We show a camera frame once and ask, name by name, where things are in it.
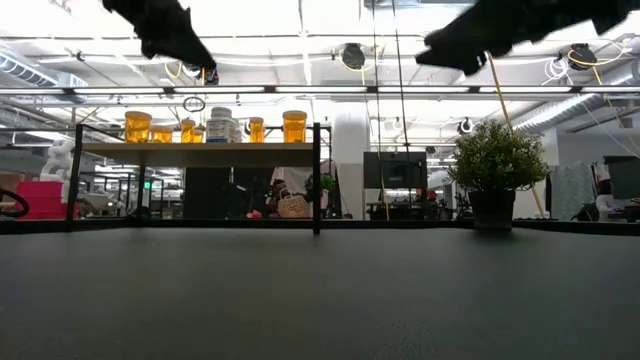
dark gray table surface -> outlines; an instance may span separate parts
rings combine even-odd
[[[0,359],[640,359],[640,238],[0,237]]]

basket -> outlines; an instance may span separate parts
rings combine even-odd
[[[281,218],[310,218],[311,212],[309,211],[309,203],[301,195],[287,195],[278,201],[278,214]]]

monitor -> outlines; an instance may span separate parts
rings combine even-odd
[[[613,197],[620,200],[640,198],[640,159],[626,157],[606,160]]]
[[[365,189],[382,189],[382,180],[385,189],[427,187],[426,152],[365,152],[363,164]]]

red object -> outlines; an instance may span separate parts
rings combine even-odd
[[[257,211],[257,210],[253,210],[252,212],[247,214],[247,217],[249,219],[261,219],[262,218],[262,213]]]
[[[61,182],[23,181],[16,192],[29,203],[29,213],[19,220],[64,220],[67,216],[66,199],[62,198]],[[74,218],[78,217],[77,205]]]

wooden shelf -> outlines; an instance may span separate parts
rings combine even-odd
[[[118,162],[153,167],[311,167],[313,144],[109,144],[82,150]]]

